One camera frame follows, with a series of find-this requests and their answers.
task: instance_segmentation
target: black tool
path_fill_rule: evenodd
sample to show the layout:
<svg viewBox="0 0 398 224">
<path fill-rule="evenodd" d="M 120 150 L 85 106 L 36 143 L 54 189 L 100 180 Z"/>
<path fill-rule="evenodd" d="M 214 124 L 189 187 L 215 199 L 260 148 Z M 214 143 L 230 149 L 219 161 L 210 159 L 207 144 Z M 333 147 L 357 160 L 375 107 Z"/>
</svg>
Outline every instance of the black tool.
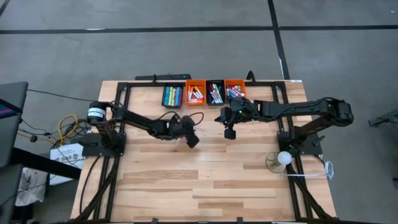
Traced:
<svg viewBox="0 0 398 224">
<path fill-rule="evenodd" d="M 271 101 L 254 100 L 251 103 L 245 97 L 227 97 L 229 107 L 221 109 L 220 116 L 215 121 L 223 123 L 226 139 L 236 139 L 234 124 L 250 121 L 271 122 L 286 116 L 319 115 L 313 121 L 289 132 L 278 133 L 282 148 L 294 147 L 300 149 L 306 138 L 330 126 L 347 126 L 354 121 L 351 106 L 343 100 L 322 98 L 303 103 L 280 104 Z"/>
<path fill-rule="evenodd" d="M 105 118 L 107 108 L 111 108 L 114 115 L 109 121 Z M 79 139 L 84 147 L 83 156 L 122 156 L 126 134 L 114 130 L 116 123 L 143 129 L 160 140 L 185 138 L 190 148 L 199 142 L 191 117 L 181 118 L 177 113 L 170 119 L 149 119 L 112 103 L 94 101 L 88 109 L 87 122 L 96 127 L 98 133 L 89 133 Z"/>
</svg>

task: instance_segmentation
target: paper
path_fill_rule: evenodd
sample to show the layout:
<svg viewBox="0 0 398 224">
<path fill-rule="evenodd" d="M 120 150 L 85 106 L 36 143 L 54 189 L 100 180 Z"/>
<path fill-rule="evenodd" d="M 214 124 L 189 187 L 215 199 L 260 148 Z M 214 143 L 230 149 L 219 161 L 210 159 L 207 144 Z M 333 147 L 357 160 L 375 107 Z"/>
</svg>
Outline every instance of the paper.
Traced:
<svg viewBox="0 0 398 224">
<path fill-rule="evenodd" d="M 83 168 L 84 158 L 81 155 L 83 152 L 83 146 L 80 144 L 70 144 L 66 146 L 61 146 L 58 149 L 51 149 L 50 151 L 50 159 L 62 162 L 66 165 L 74 166 L 79 169 Z M 50 185 L 57 185 L 68 182 L 72 180 L 71 178 L 55 176 L 50 174 Z"/>
</svg>

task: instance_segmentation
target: wooden table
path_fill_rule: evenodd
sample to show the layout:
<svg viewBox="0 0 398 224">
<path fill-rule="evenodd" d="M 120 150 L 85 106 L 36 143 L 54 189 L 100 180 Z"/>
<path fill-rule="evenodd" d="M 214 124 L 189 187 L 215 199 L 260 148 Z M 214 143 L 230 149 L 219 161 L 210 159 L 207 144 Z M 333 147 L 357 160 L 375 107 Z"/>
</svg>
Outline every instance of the wooden table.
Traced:
<svg viewBox="0 0 398 224">
<path fill-rule="evenodd" d="M 289 102 L 307 100 L 302 82 L 285 83 Z M 99 100 L 113 101 L 117 84 L 103 82 Z M 273 101 L 270 87 L 246 89 L 251 100 Z M 131 91 L 129 110 L 152 119 L 170 111 L 161 105 L 162 87 L 133 87 Z M 118 170 L 112 222 L 149 222 L 152 218 L 161 222 L 235 221 L 236 217 L 245 221 L 295 220 L 287 178 L 268 170 L 265 163 L 270 153 L 279 151 L 277 122 L 238 124 L 234 127 L 236 140 L 227 140 L 223 125 L 213 121 L 220 108 L 183 105 L 176 110 L 180 115 L 199 111 L 205 114 L 203 122 L 195 126 L 200 142 L 194 149 L 184 139 L 161 141 L 143 130 L 126 126 L 127 145 Z M 310 116 L 293 117 L 297 126 L 310 120 Z M 79 214 L 81 190 L 94 159 L 87 158 L 84 163 L 72 218 Z M 83 208 L 97 191 L 101 160 L 90 175 Z M 302 160 L 306 174 L 324 173 L 321 162 L 313 156 L 302 156 Z M 335 216 L 326 177 L 306 180 L 317 202 Z M 298 189 L 297 192 L 304 217 L 302 196 Z M 99 217 L 104 217 L 107 195 L 103 197 Z"/>
</svg>

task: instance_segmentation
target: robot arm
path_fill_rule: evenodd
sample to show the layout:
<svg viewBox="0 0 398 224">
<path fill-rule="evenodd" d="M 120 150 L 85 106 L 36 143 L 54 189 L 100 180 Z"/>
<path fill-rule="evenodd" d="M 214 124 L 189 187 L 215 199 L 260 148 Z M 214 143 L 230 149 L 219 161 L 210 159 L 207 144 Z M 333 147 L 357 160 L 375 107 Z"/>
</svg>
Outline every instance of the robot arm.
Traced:
<svg viewBox="0 0 398 224">
<path fill-rule="evenodd" d="M 109 121 L 105 119 L 107 108 L 111 108 L 114 115 Z M 111 128 L 116 123 L 143 129 L 151 136 L 161 140 L 186 138 L 190 148 L 195 147 L 199 142 L 193 130 L 195 123 L 191 117 L 180 118 L 177 113 L 171 119 L 149 119 L 112 103 L 95 101 L 90 104 L 87 121 L 90 125 L 97 127 L 105 147 L 112 147 L 112 142 L 117 142 L 118 133 Z"/>
<path fill-rule="evenodd" d="M 251 103 L 246 98 L 228 97 L 230 107 L 221 109 L 220 116 L 215 119 L 227 128 L 224 136 L 235 139 L 233 125 L 248 121 L 271 122 L 286 116 L 319 115 L 320 117 L 301 126 L 289 130 L 290 143 L 300 147 L 307 136 L 317 133 L 330 126 L 347 126 L 354 121 L 351 106 L 343 100 L 322 98 L 303 103 L 280 104 L 271 101 L 254 100 Z"/>
</svg>

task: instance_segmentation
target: black clamp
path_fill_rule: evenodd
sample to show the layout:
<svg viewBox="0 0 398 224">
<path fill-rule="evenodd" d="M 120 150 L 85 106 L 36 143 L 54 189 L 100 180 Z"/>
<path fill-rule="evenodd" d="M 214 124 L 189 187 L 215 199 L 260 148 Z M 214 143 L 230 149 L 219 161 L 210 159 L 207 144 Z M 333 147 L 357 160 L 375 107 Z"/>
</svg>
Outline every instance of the black clamp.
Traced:
<svg viewBox="0 0 398 224">
<path fill-rule="evenodd" d="M 251 70 L 249 71 L 249 73 L 248 73 L 248 75 L 246 77 L 246 80 L 251 80 L 251 83 L 253 85 L 256 84 L 256 77 L 254 76 L 254 73 Z"/>
<path fill-rule="evenodd" d="M 152 79 L 152 84 L 156 84 L 157 76 L 154 74 L 154 78 Z"/>
<path fill-rule="evenodd" d="M 157 218 L 152 218 L 152 221 L 151 221 L 150 224 L 157 224 L 158 221 L 159 221 L 159 220 L 158 220 Z"/>
<path fill-rule="evenodd" d="M 236 217 L 236 222 L 238 224 L 243 224 L 243 217 Z"/>
</svg>

